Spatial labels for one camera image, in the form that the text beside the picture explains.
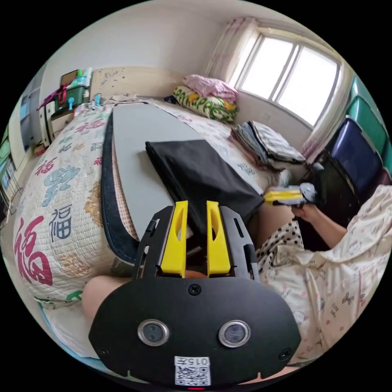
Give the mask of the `person's right hand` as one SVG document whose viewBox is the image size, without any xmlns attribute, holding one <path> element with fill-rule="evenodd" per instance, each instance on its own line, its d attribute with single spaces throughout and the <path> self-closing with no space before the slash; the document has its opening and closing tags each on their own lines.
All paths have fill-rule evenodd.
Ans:
<svg viewBox="0 0 392 392">
<path fill-rule="evenodd" d="M 320 211 L 318 207 L 311 203 L 306 203 L 303 205 L 295 205 L 291 207 L 292 213 L 297 218 L 313 224 L 316 222 L 320 216 Z"/>
</svg>

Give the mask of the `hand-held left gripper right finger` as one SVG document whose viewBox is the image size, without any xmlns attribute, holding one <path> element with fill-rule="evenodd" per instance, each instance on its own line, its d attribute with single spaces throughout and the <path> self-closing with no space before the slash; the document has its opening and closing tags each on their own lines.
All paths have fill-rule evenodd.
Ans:
<svg viewBox="0 0 392 392">
<path fill-rule="evenodd" d="M 225 229 L 219 209 L 214 201 L 206 202 L 207 208 L 207 273 L 228 274 L 231 269 Z"/>
</svg>

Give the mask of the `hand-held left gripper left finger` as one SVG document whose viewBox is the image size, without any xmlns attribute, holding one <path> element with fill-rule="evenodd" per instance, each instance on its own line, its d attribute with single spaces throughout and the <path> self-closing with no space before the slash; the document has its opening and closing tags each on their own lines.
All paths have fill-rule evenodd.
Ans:
<svg viewBox="0 0 392 392">
<path fill-rule="evenodd" d="M 160 264 L 163 274 L 185 274 L 188 202 L 177 202 Z"/>
</svg>

